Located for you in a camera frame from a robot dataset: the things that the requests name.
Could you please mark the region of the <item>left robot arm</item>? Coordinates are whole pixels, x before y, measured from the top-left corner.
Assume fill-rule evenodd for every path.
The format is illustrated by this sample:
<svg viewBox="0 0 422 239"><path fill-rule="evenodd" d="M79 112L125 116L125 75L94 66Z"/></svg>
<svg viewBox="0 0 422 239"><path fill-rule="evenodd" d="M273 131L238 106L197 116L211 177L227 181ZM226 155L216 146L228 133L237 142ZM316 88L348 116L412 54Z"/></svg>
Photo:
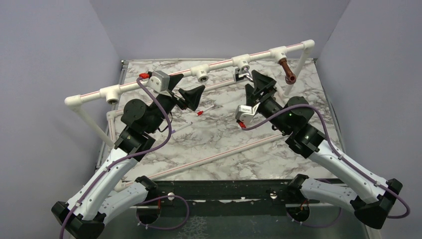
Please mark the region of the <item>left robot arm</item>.
<svg viewBox="0 0 422 239"><path fill-rule="evenodd" d="M181 98L169 91L152 97L150 105L139 99L125 105L122 121L126 128L109 156L81 190L66 202L56 202L51 209L61 224L59 238L68 232L76 239L96 239L112 219L129 207L156 200L156 184L146 176L113 196L110 192L145 155L168 143L173 133L169 119L172 109L178 106L196 110L204 89L180 89Z"/></svg>

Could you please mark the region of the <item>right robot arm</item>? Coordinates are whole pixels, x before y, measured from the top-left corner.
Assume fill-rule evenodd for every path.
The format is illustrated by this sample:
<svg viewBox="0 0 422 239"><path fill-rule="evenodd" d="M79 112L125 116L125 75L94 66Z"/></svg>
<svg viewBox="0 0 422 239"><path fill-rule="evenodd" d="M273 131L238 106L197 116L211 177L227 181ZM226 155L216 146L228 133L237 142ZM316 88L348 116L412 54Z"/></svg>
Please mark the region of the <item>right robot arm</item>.
<svg viewBox="0 0 422 239"><path fill-rule="evenodd" d="M335 186L297 175L287 186L287 196L295 203L318 200L351 211L364 225L381 229L399 195L402 183L387 180L364 168L338 149L331 141L325 123L322 130L310 124L313 115L322 114L304 97L292 97L284 106L273 99L276 81L252 71L245 86L246 104L239 105L235 118L242 130L252 130L256 114L264 117L273 130L286 137L286 144L296 154L307 158L337 176L344 186Z"/></svg>

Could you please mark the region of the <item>chrome metal faucet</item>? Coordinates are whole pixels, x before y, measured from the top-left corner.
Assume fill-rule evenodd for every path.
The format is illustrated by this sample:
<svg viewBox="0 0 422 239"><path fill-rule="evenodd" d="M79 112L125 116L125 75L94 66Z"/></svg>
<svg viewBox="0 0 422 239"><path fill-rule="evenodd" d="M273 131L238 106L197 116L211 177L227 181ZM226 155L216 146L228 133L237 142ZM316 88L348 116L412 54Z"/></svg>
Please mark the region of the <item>chrome metal faucet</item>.
<svg viewBox="0 0 422 239"><path fill-rule="evenodd" d="M243 68L235 68L234 74L233 74L234 82L240 82L244 80L248 80L250 82L253 82L253 78L249 72L248 67Z"/></svg>

